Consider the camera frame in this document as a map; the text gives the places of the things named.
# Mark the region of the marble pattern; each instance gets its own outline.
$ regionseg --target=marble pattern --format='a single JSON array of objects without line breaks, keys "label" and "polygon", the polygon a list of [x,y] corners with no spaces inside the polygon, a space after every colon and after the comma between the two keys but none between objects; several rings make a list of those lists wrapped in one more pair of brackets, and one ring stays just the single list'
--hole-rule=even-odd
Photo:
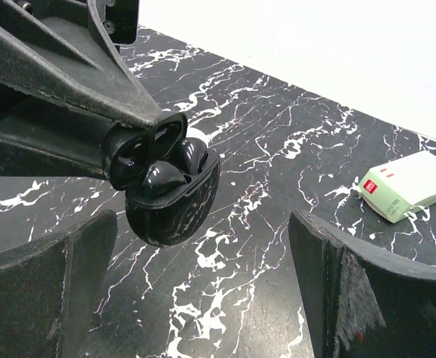
[{"label": "marble pattern", "polygon": [[287,238],[292,210],[436,266],[436,205],[398,224],[358,197],[368,168],[436,142],[141,28],[122,52],[166,110],[221,154],[212,212],[194,238],[155,248],[124,195],[89,178],[0,178],[0,251],[105,208],[119,237],[82,357],[312,357]]}]

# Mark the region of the red square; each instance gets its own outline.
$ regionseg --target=red square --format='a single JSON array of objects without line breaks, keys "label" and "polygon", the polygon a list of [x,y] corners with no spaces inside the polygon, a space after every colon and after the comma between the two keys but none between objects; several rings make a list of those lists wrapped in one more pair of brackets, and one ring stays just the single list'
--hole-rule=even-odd
[{"label": "red square", "polygon": [[370,179],[367,180],[367,183],[364,185],[365,190],[367,190],[370,194],[373,194],[377,187],[378,186]]}]

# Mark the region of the robotic arm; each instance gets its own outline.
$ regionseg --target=robotic arm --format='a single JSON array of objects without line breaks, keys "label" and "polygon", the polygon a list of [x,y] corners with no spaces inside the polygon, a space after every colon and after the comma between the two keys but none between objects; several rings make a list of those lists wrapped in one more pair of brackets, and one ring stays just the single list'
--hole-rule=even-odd
[{"label": "robotic arm", "polygon": [[138,0],[0,0],[0,175],[86,176],[125,191],[134,232],[175,245],[214,201],[219,156],[161,111],[119,44]]}]

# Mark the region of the black object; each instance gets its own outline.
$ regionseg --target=black object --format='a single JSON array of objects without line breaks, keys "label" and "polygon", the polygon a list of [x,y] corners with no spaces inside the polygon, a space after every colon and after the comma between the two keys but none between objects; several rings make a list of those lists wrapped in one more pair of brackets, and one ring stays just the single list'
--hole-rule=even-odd
[{"label": "black object", "polygon": [[435,267],[311,213],[288,230],[315,358],[436,357]]},{"label": "black object", "polygon": [[[171,211],[161,217],[156,208],[173,206],[179,213],[188,205],[202,223],[212,201],[196,201],[201,197],[191,192],[205,183],[218,185],[219,157],[208,160],[211,151],[203,142],[185,141],[186,114],[162,113],[120,58],[117,44],[136,38],[138,4],[0,0],[0,175],[108,180],[133,203],[131,227],[142,225],[147,210],[155,210],[155,225],[180,220]],[[158,162],[168,169],[141,187]],[[179,188],[164,178],[175,172],[170,166],[186,174]],[[216,178],[208,180],[210,175]],[[167,242],[182,242],[199,228],[190,227],[180,231],[186,237]],[[153,239],[153,232],[148,241],[164,239]]]},{"label": "black object", "polygon": [[0,253],[0,357],[78,357],[116,234],[104,211]]}]

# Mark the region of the box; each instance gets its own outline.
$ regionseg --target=box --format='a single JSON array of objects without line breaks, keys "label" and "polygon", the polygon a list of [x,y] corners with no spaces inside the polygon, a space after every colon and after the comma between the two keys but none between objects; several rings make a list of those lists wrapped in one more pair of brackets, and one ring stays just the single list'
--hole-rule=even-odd
[{"label": "box", "polygon": [[376,166],[359,184],[361,197],[389,222],[436,203],[436,156],[428,151]]}]

